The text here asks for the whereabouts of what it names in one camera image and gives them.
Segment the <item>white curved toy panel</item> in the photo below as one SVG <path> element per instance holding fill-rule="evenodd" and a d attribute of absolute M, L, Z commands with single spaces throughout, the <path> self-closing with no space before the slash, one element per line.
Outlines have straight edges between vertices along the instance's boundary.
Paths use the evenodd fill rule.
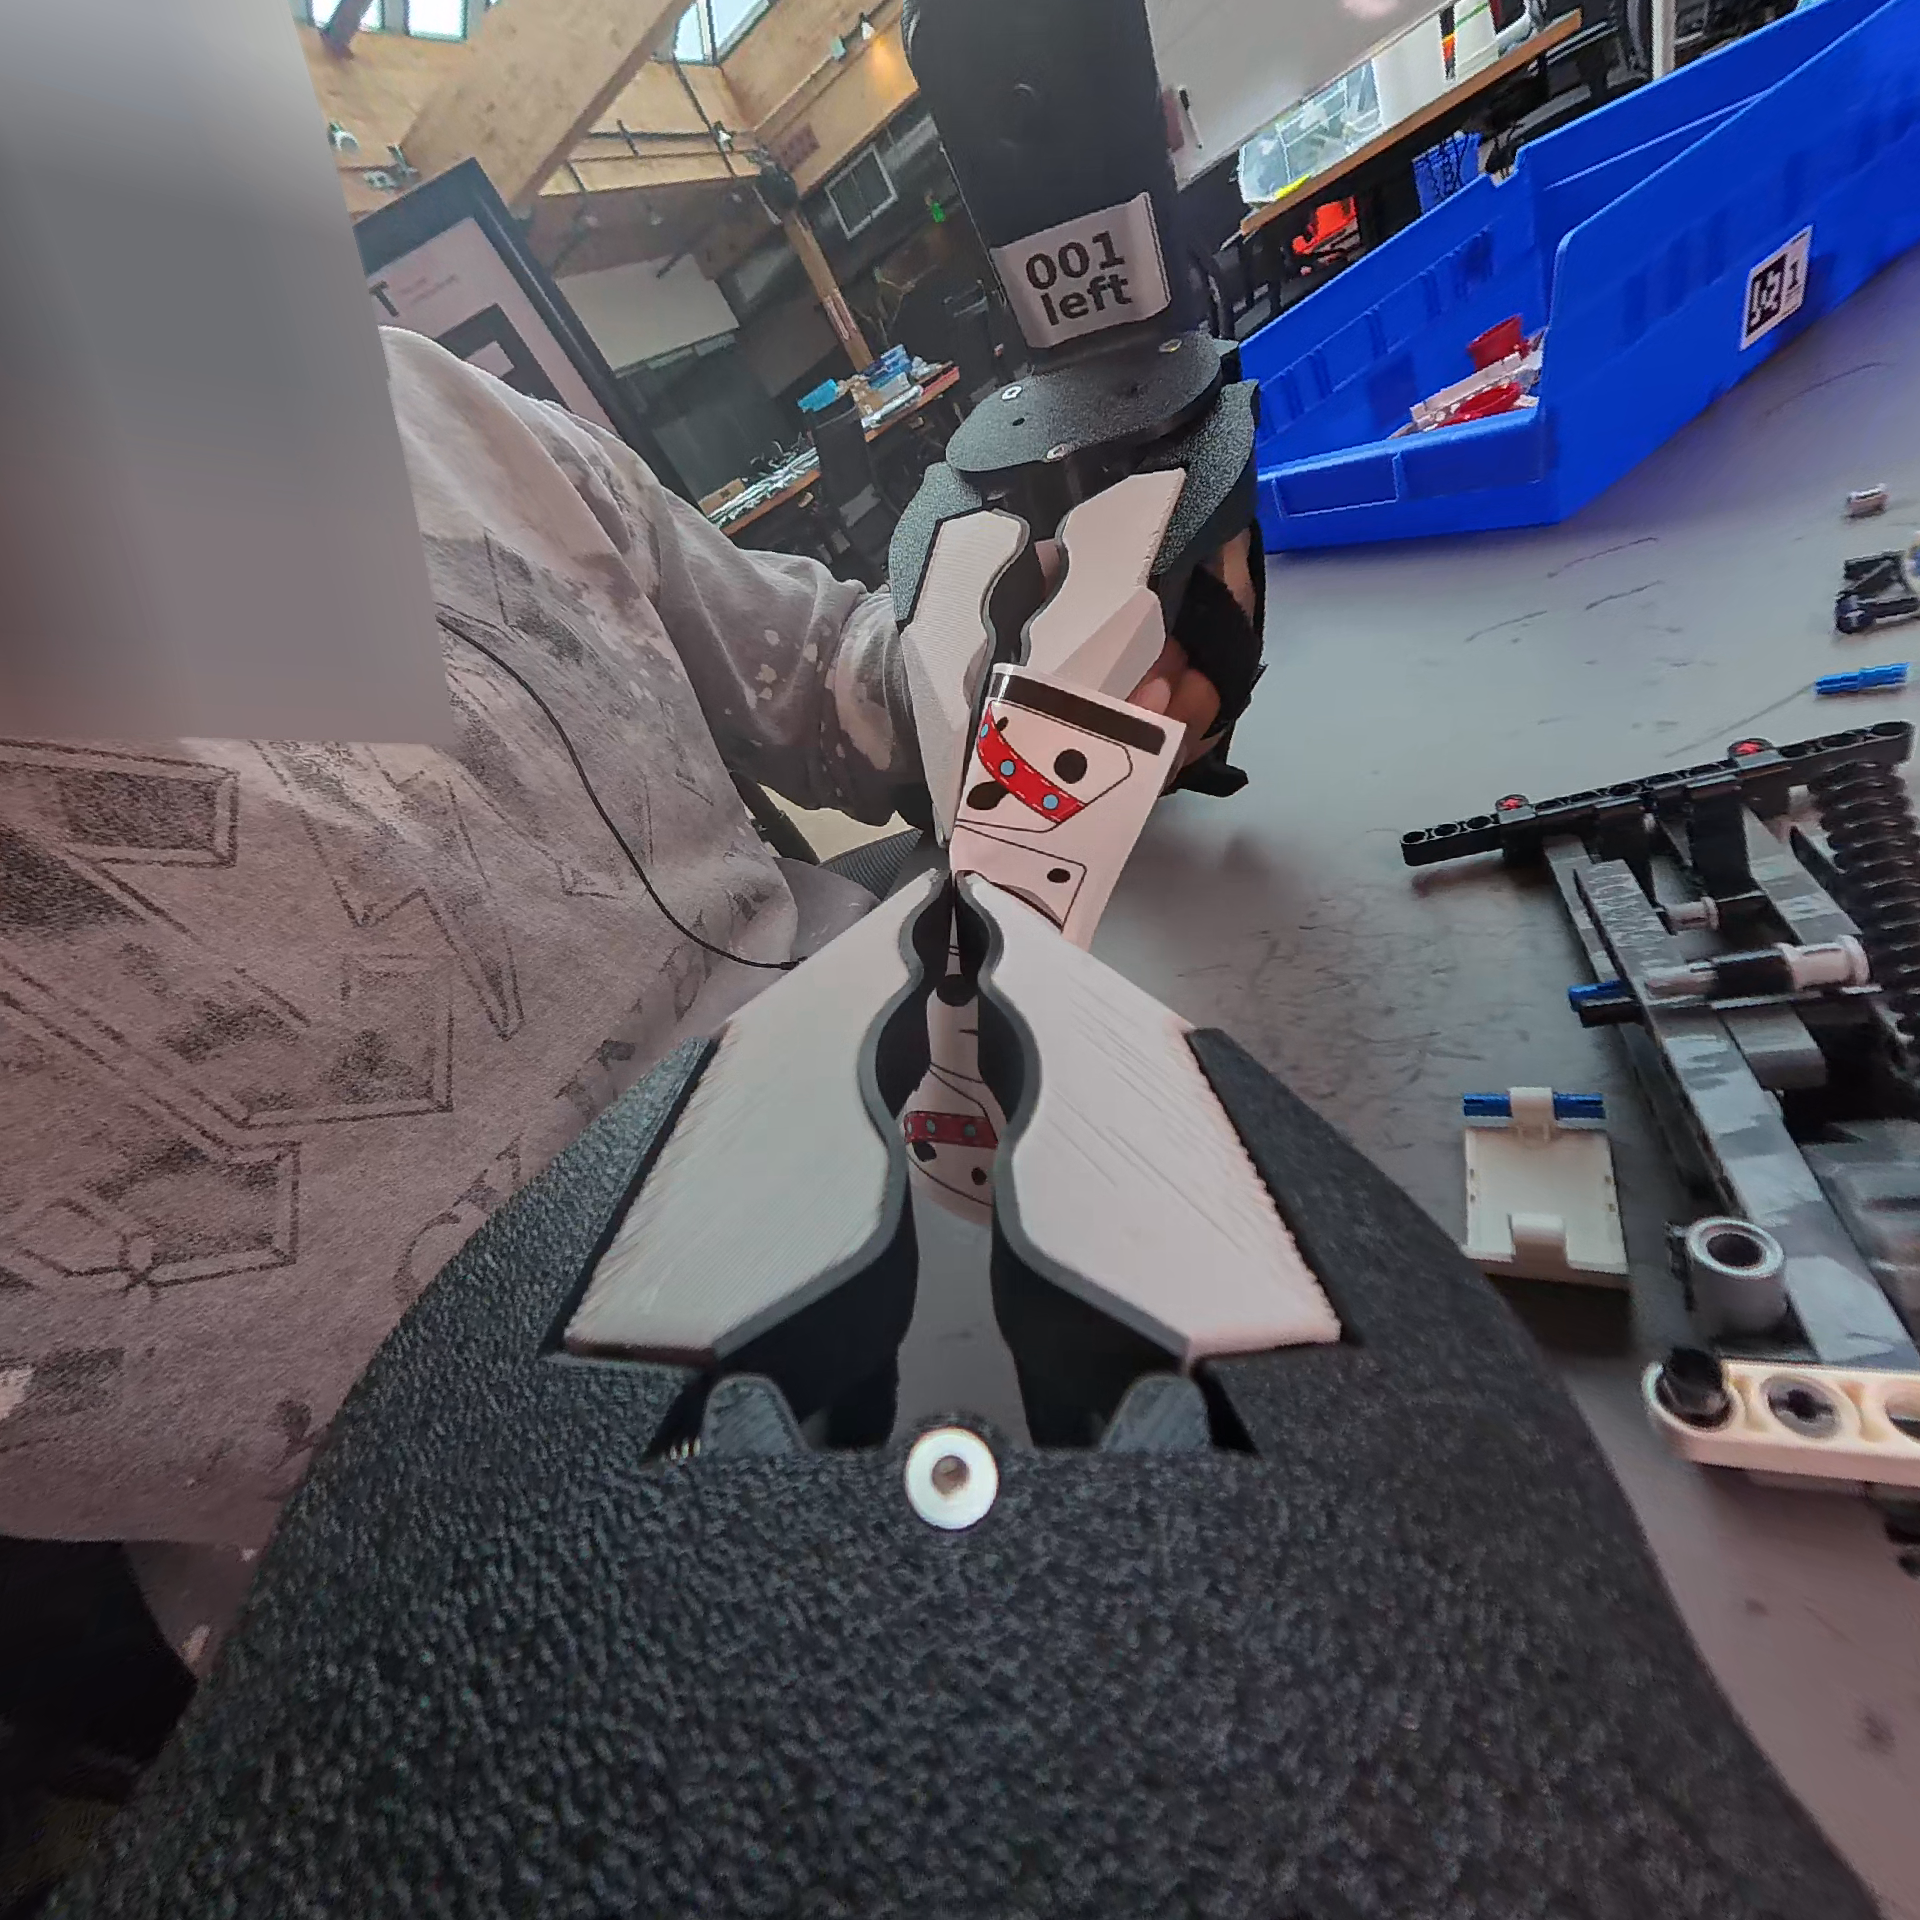
<path fill-rule="evenodd" d="M 1627 1288 L 1612 1139 L 1599 1124 L 1462 1117 L 1462 1255 L 1487 1278 Z"/>

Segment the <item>black white sign board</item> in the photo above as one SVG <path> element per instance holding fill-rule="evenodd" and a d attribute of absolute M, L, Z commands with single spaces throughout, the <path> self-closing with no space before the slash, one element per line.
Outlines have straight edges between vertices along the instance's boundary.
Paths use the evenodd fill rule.
<path fill-rule="evenodd" d="M 479 160 L 370 210 L 351 239 L 380 325 L 428 337 L 520 397 L 561 403 L 625 445 L 634 435 L 602 351 L 525 247 Z"/>

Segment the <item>grey black toy chassis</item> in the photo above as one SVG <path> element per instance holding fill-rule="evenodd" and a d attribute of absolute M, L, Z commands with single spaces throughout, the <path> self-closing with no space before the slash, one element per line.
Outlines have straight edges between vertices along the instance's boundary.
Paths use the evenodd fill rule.
<path fill-rule="evenodd" d="M 1642 1369 L 1670 1455 L 1918 1522 L 1918 810 L 1883 719 L 1410 832 L 1544 871 L 1690 1214 Z"/>

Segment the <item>blue labelled storage bin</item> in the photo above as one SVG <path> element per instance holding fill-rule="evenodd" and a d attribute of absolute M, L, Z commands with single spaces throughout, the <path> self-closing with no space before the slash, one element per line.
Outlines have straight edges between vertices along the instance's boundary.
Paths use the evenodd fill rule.
<path fill-rule="evenodd" d="M 1554 525 L 1918 245 L 1918 3 L 1809 3 L 1538 140 L 1254 334 L 1270 552 Z M 1403 432 L 1547 325 L 1539 403 Z"/>

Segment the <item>person's grey printed sweatshirt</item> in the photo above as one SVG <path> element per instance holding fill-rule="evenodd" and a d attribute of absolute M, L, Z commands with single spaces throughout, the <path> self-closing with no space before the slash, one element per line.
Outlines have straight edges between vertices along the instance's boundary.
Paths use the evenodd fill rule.
<path fill-rule="evenodd" d="M 7 1537 L 261 1543 L 484 1222 L 858 917 L 664 634 L 674 490 L 380 344 L 449 745 L 3 740 Z"/>

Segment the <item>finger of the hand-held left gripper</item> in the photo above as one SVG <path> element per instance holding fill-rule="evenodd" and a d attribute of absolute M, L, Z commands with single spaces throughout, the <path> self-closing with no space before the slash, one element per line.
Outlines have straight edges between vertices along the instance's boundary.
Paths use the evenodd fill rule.
<path fill-rule="evenodd" d="M 950 836 L 963 798 L 971 699 L 992 651 L 991 600 L 1024 552 L 1017 515 L 992 509 L 949 519 L 904 621 L 904 678 L 937 842 Z"/>
<path fill-rule="evenodd" d="M 1024 626 L 1029 674 L 1130 699 L 1160 659 L 1163 606 L 1155 563 L 1178 511 L 1185 468 L 1155 468 L 1076 503 L 1062 520 L 1062 577 Z"/>

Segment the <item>pile of blue black pins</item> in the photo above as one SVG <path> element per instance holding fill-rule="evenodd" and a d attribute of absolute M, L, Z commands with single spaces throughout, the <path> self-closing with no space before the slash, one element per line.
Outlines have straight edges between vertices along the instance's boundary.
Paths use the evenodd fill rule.
<path fill-rule="evenodd" d="M 1882 634 L 1918 643 L 1918 577 L 1901 549 L 1882 549 L 1841 563 L 1830 632 L 1839 643 Z M 1864 655 L 1850 655 L 1844 667 L 1815 678 L 1815 699 L 1836 701 L 1901 693 L 1909 674 L 1909 659 L 1867 662 Z"/>

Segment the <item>person's left hand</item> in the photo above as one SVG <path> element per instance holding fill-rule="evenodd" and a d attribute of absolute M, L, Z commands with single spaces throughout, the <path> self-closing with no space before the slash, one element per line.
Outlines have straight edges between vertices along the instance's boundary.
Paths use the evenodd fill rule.
<path fill-rule="evenodd" d="M 1185 727 L 1182 771 L 1216 752 L 1265 674 L 1265 549 L 1255 529 L 1204 559 L 1132 705 Z"/>

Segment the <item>red white toy parts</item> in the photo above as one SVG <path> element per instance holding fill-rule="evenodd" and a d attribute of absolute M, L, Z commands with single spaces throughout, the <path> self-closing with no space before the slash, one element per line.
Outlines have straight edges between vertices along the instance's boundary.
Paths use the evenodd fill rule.
<path fill-rule="evenodd" d="M 1547 325 L 1527 331 L 1522 315 L 1508 315 L 1470 344 L 1470 371 L 1431 397 L 1412 400 L 1403 432 L 1435 432 L 1481 418 L 1501 418 L 1539 403 L 1539 370 Z"/>

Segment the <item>person's left forearm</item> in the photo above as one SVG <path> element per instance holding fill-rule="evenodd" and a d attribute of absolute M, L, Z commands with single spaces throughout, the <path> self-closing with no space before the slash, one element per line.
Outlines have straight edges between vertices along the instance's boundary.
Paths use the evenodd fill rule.
<path fill-rule="evenodd" d="M 929 826 L 891 591 L 736 548 L 661 485 L 645 535 L 654 606 L 724 762 L 811 813 Z"/>

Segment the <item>cluttered wooden work table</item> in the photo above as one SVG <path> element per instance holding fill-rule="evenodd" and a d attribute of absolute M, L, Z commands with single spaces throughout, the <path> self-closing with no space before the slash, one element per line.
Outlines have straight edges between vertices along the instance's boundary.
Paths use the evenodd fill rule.
<path fill-rule="evenodd" d="M 929 418 L 937 403 L 943 403 L 963 381 L 959 362 L 914 362 L 911 371 L 927 371 L 924 384 L 914 384 L 907 393 L 886 400 L 882 409 L 861 415 L 861 440 L 866 448 L 875 448 L 886 435 L 911 432 L 927 435 Z M 782 468 L 770 475 L 761 475 L 751 483 L 736 483 L 730 494 L 718 494 L 698 511 L 711 525 L 727 531 L 730 538 L 751 529 L 761 519 L 770 519 L 783 511 L 789 503 L 802 503 L 811 498 L 820 480 L 820 454 L 811 445 L 802 445 Z"/>

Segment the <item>grey desk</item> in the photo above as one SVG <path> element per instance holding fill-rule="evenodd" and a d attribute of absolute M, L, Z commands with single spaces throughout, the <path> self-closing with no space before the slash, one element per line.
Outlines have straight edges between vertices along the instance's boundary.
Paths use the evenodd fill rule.
<path fill-rule="evenodd" d="M 1598 1091 L 1631 1294 L 1508 1283 L 1609 1450 L 1669 1590 L 1787 1789 L 1883 1916 L 1918 1916 L 1918 1577 L 1858 1499 L 1674 1463 L 1638 1405 L 1680 1341 L 1664 1222 L 1680 1186 L 1547 887 L 1499 864 L 1412 874 L 1404 832 L 1913 716 L 1819 701 L 1839 563 L 1918 529 L 1918 260 L 1815 324 L 1566 525 L 1270 563 L 1270 672 L 1235 731 L 1250 789 L 1173 798 L 1132 855 L 1095 953 L 1231 1031 L 1462 1235 L 1457 1098 Z M 1850 490 L 1888 511 L 1850 520 Z"/>

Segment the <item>toy sticker sheet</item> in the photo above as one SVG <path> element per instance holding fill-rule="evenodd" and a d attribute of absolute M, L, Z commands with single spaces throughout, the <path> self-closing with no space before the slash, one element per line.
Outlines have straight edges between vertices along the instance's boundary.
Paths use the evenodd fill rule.
<path fill-rule="evenodd" d="M 991 881 L 1088 948 L 1120 866 L 1182 767 L 1185 725 L 1062 678 L 992 667 L 949 842 L 953 875 Z M 903 1110 L 914 1196 L 987 1223 L 1003 1110 L 975 1062 L 975 972 L 959 921 L 927 1000 L 929 1066 Z"/>

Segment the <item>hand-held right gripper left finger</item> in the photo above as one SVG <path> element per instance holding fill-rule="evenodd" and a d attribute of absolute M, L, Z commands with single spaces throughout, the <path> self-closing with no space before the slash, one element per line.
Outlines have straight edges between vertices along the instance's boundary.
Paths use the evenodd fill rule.
<path fill-rule="evenodd" d="M 594 1268 L 563 1350 L 594 1360 L 798 1365 L 806 1308 L 894 1304 L 858 1337 L 894 1353 L 914 1305 L 899 1110 L 924 1071 L 929 871 L 727 1017 Z"/>

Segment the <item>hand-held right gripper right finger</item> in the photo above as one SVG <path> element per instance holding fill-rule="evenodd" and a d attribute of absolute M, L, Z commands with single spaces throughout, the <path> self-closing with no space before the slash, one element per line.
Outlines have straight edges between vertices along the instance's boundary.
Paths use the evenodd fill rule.
<path fill-rule="evenodd" d="M 992 1283 L 1017 1357 L 1318 1350 L 1343 1321 L 1214 1092 L 1197 1028 L 983 875 L 953 887 L 1001 1107 Z"/>

